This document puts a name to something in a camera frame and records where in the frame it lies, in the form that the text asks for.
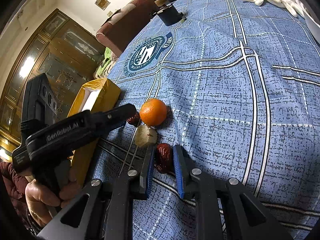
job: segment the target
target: wooden cabinet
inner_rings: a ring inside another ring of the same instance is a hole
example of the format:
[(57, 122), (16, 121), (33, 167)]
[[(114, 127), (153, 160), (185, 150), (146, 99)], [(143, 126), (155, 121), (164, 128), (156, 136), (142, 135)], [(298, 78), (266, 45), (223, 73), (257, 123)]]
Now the wooden cabinet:
[(1, 95), (0, 136), (9, 144), (20, 144), (25, 85), (41, 73), (46, 73), (54, 91), (57, 121), (66, 118), (81, 86), (93, 79), (104, 51), (94, 36), (56, 9), (31, 36), (12, 67)]

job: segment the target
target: human hand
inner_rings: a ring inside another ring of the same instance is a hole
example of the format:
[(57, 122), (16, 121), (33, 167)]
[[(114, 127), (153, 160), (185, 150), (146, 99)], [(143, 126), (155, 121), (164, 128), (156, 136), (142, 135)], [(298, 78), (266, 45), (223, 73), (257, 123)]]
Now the human hand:
[(44, 227), (52, 219), (46, 205), (64, 208), (80, 190), (81, 187), (76, 181), (72, 168), (69, 172), (69, 183), (59, 192), (59, 197), (63, 200), (62, 202), (49, 188), (34, 179), (26, 187), (26, 201), (31, 216), (39, 226)]

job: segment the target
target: piece of food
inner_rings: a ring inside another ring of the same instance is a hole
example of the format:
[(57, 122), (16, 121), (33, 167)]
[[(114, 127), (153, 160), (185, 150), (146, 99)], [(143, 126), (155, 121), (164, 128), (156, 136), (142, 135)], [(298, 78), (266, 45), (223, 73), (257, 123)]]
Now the piece of food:
[(130, 117), (127, 119), (128, 124), (131, 124), (135, 127), (139, 125), (139, 121), (140, 121), (140, 115), (138, 112), (136, 112), (136, 114), (133, 117)]
[(151, 144), (156, 144), (157, 132), (155, 129), (147, 126), (140, 125), (137, 129), (136, 136), (134, 137), (134, 143), (136, 146), (143, 148)]
[(156, 168), (160, 173), (168, 173), (173, 168), (173, 151), (170, 144), (160, 143), (156, 149)]
[(141, 120), (148, 126), (160, 125), (167, 118), (167, 106), (157, 98), (149, 98), (141, 107)]

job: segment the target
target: bed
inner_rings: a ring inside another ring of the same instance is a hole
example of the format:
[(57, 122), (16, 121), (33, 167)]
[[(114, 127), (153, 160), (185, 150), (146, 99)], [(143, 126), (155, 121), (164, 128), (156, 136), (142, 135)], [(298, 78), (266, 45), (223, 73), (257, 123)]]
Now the bed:
[[(267, 2), (174, 6), (186, 21), (166, 27), (154, 17), (111, 70), (122, 90), (117, 105), (164, 101), (158, 142), (183, 145), (216, 178), (238, 178), (303, 239), (320, 216), (319, 45), (302, 17)], [(88, 177), (113, 181), (134, 167), (145, 153), (135, 132), (126, 124), (101, 138)], [(178, 197), (174, 176), (155, 170), (149, 199), (134, 202), (133, 239), (195, 234), (195, 203)]]

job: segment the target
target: red date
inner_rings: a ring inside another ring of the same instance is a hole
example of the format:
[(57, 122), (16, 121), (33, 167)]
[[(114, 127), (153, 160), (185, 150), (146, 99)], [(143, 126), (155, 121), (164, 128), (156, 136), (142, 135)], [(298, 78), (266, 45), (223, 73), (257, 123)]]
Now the red date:
[(173, 151), (169, 144), (160, 143), (156, 149), (156, 169), (164, 174), (173, 168)]
[(138, 112), (133, 117), (130, 117), (127, 119), (128, 124), (131, 124), (135, 127), (138, 127), (139, 125), (139, 120), (140, 120), (140, 115)]

